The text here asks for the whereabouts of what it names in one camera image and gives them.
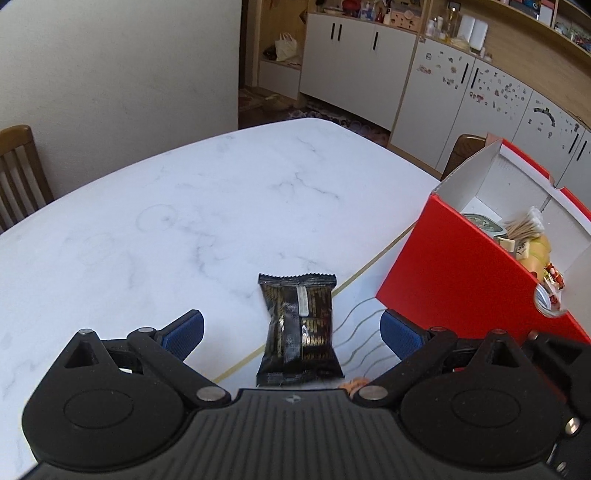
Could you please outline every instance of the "sticker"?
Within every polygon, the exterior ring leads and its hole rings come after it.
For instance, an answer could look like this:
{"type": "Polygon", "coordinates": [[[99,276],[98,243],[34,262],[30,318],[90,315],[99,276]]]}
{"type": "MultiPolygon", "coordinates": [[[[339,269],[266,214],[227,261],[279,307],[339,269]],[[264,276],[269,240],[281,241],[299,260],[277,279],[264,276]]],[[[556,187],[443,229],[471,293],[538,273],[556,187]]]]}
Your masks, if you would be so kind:
{"type": "Polygon", "coordinates": [[[534,108],[534,112],[536,113],[543,113],[544,115],[547,115],[548,118],[550,118],[550,121],[552,122],[552,126],[555,127],[556,126],[556,121],[554,120],[554,117],[552,116],[552,114],[550,113],[550,109],[548,107],[546,107],[545,109],[541,109],[541,108],[534,108]]]}
{"type": "Polygon", "coordinates": [[[300,317],[307,317],[310,314],[310,308],[308,306],[308,289],[304,286],[297,286],[296,290],[300,317]]]}

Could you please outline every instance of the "floor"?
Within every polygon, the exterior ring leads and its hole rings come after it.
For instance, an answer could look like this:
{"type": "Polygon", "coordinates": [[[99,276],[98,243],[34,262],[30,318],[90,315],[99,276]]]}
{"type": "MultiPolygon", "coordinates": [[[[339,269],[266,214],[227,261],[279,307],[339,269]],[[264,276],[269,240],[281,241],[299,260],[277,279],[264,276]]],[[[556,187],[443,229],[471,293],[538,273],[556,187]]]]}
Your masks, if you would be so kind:
{"type": "Polygon", "coordinates": [[[238,128],[270,124],[295,118],[323,118],[386,147],[390,132],[367,120],[320,100],[310,100],[298,108],[294,101],[262,89],[244,88],[238,96],[238,128]]]}

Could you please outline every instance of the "blue gripper pad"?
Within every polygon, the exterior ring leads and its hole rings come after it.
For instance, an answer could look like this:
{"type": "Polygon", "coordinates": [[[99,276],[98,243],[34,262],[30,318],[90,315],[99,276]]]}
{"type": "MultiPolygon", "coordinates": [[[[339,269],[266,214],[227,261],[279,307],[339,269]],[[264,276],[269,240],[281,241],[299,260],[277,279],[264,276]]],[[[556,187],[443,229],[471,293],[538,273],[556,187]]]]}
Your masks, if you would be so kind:
{"type": "Polygon", "coordinates": [[[190,310],[159,331],[162,347],[185,360],[203,339],[204,321],[199,310],[190,310]]]}
{"type": "Polygon", "coordinates": [[[386,310],[379,321],[382,340],[400,360],[420,349],[430,336],[426,330],[415,325],[395,310],[386,310]]]}

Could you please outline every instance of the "bottle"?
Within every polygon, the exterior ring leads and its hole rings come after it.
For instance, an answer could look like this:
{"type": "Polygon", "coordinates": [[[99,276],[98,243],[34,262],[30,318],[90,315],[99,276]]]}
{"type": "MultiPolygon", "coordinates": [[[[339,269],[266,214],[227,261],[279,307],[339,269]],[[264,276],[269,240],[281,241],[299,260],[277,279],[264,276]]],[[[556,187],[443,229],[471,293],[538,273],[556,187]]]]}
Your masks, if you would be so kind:
{"type": "Polygon", "coordinates": [[[361,8],[359,18],[362,20],[371,20],[371,6],[369,2],[365,2],[365,5],[361,8]]]}
{"type": "Polygon", "coordinates": [[[435,35],[435,21],[427,21],[427,29],[425,30],[425,35],[428,37],[432,37],[433,35],[435,35]]]}

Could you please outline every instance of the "small container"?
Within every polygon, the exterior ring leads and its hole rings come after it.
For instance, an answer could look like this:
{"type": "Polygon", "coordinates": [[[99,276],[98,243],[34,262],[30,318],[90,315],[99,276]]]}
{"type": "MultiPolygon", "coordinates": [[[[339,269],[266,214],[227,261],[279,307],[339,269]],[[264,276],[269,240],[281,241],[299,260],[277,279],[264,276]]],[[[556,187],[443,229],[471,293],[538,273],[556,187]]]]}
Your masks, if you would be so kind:
{"type": "Polygon", "coordinates": [[[445,20],[445,33],[449,38],[453,38],[456,36],[456,31],[458,29],[457,18],[459,12],[456,7],[450,7],[447,9],[446,12],[446,20],[445,20]]]}
{"type": "Polygon", "coordinates": [[[432,37],[435,35],[435,20],[427,21],[427,29],[425,30],[425,35],[428,37],[432,37]]]}

